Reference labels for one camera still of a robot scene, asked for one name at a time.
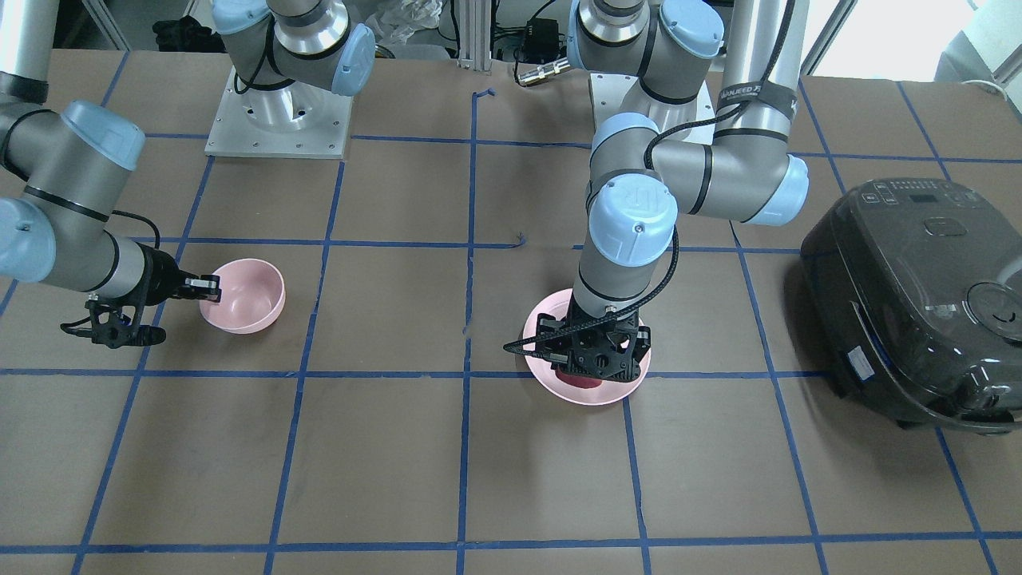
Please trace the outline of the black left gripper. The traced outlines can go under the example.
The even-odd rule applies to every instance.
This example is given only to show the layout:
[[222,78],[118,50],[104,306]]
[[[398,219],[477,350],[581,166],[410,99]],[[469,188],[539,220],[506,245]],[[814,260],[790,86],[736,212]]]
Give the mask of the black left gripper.
[[651,347],[651,328],[636,313],[536,343],[541,358],[555,369],[610,382],[638,381]]

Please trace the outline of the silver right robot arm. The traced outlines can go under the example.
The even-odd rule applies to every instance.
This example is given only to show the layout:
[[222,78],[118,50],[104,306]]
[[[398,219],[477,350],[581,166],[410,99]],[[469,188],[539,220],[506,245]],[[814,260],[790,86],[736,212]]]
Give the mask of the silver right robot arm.
[[145,137],[88,101],[46,108],[58,4],[2,4],[2,167],[24,181],[2,200],[2,273],[141,308],[220,299],[218,276],[182,272],[158,248],[107,229]]

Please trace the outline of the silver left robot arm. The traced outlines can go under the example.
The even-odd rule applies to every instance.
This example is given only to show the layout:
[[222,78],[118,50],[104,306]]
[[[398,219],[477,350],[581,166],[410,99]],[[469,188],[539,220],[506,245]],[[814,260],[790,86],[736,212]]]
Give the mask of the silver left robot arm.
[[789,153],[806,1],[576,1],[574,68],[635,77],[623,109],[592,139],[588,217],[572,298],[540,313],[506,350],[555,371],[631,382],[652,345],[639,309],[662,290],[679,215],[782,226],[806,203],[808,170]]

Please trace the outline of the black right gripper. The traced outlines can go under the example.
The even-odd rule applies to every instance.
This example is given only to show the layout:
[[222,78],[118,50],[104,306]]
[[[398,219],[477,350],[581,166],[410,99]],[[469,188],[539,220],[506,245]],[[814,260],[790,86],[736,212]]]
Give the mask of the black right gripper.
[[143,245],[142,251],[150,263],[147,306],[160,304],[167,299],[196,299],[219,304],[222,298],[219,276],[194,276],[182,272],[171,255],[150,245]]

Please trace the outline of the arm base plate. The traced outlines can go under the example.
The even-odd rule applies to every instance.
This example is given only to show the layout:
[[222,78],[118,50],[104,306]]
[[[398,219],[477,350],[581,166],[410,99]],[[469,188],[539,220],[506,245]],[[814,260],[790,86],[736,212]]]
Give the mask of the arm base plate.
[[299,81],[276,91],[240,86],[231,69],[204,146],[210,157],[344,158],[353,97]]
[[679,101],[667,101],[647,93],[640,79],[634,75],[592,71],[590,94],[592,117],[597,128],[597,133],[592,138],[594,145],[602,142],[609,132],[603,128],[603,123],[621,113],[638,113],[649,117],[652,123],[657,124],[658,133],[690,121],[712,119],[715,116],[705,81],[695,86],[693,94]]

